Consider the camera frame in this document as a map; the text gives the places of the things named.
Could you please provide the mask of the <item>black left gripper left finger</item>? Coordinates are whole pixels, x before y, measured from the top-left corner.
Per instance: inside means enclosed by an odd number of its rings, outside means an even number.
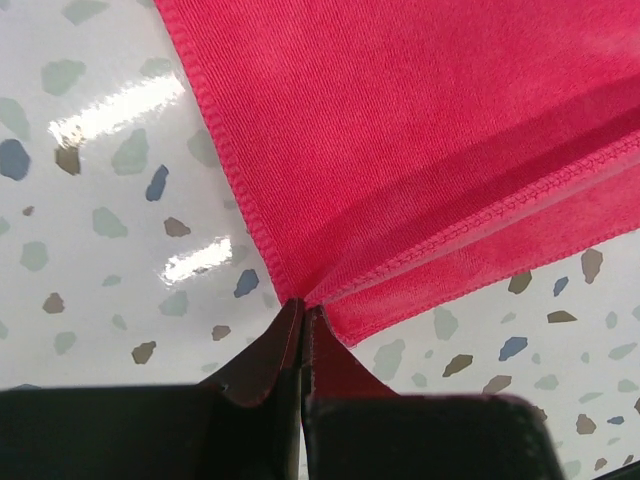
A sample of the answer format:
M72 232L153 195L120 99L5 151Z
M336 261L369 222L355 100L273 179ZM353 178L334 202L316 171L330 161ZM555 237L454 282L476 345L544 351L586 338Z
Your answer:
M188 385L1 395L5 479L294 479L304 304Z

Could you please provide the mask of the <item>pink microfibre towel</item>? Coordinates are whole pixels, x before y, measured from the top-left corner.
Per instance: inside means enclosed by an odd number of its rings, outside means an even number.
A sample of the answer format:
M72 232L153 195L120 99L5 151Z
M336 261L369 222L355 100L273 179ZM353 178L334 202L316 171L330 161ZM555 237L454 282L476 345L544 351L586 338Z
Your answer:
M635 1L161 1L278 297L347 345L639 226Z

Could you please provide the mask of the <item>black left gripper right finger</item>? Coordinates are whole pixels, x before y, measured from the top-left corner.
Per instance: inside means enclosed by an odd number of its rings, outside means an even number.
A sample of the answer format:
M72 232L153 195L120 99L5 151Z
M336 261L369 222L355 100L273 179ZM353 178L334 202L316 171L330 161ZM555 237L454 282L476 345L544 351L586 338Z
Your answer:
M400 395L305 315L303 428L312 479L560 479L541 414L511 395Z

